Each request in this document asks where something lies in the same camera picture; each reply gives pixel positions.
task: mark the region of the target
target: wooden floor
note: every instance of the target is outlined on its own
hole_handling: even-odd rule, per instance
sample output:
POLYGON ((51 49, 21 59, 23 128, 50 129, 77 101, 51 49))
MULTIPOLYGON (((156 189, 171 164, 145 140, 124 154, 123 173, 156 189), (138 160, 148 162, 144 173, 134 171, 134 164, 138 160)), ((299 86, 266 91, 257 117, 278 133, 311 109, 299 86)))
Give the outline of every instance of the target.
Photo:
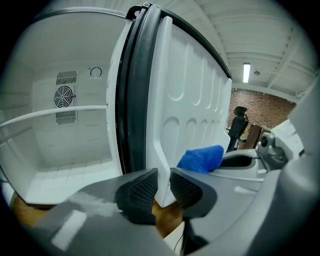
MULTIPOLYGON (((48 208, 28 206, 18 196, 13 201, 12 208, 18 221, 29 227, 34 227, 37 221, 45 216, 50 210, 48 208)), ((169 235, 182 223, 182 213, 177 202, 174 202, 165 208, 161 208, 159 204, 154 201, 152 214, 156 219, 156 228, 163 238, 169 235)))

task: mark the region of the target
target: ceiling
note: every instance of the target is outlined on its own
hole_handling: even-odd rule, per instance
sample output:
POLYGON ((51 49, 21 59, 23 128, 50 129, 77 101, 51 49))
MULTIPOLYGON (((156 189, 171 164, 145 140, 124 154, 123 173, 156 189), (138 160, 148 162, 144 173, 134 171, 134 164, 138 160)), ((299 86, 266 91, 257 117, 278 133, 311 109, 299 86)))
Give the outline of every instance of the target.
MULTIPOLYGON (((232 87, 299 102, 319 73, 308 36, 271 0, 154 0, 181 16, 214 46, 232 74, 232 87), (242 83, 243 63, 251 64, 242 83)), ((126 13, 144 0, 55 0, 46 12, 68 7, 100 7, 126 13)))

